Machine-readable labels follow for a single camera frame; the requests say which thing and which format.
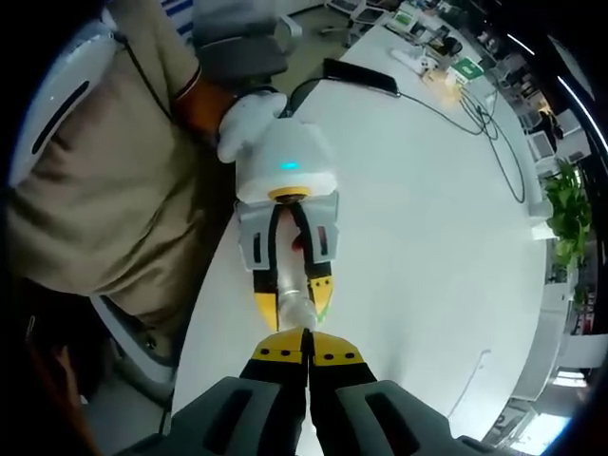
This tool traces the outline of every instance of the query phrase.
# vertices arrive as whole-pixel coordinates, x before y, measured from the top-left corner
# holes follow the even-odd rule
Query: floor
[[[344,32],[325,36],[318,33],[326,27],[345,26],[346,17],[317,8],[296,14],[294,20],[303,28],[302,40],[288,59],[287,72],[273,78],[273,86],[287,94],[318,70],[323,59],[340,58],[346,51]],[[103,455],[115,454],[158,432],[162,414],[159,405],[116,373],[107,376],[95,396],[85,405],[85,415]]]

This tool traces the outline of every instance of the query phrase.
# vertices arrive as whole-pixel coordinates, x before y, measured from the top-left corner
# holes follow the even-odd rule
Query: potted plant
[[[574,167],[558,161],[560,173],[547,178],[544,190],[553,205],[553,217],[547,224],[559,238],[557,262],[568,266],[583,256],[587,235],[591,230],[591,206]]]

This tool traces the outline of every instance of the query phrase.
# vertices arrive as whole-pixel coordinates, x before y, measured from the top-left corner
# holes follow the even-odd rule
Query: white desk surface
[[[439,101],[367,33],[343,60],[386,72],[401,90]],[[476,84],[481,95],[492,91]],[[444,109],[473,128],[458,106]],[[452,433],[481,439],[500,414],[530,350],[542,302],[545,243],[527,203],[540,200],[517,117],[499,97],[495,119],[526,175],[526,204],[509,193],[484,136],[473,137],[406,99],[321,82],[297,110],[330,141],[340,192],[334,294],[320,331],[355,344],[378,379],[391,379],[450,415]],[[503,140],[497,150],[520,192]],[[227,375],[238,376],[269,330],[257,312],[233,217],[192,315],[173,412]],[[320,454],[310,422],[298,454]]]

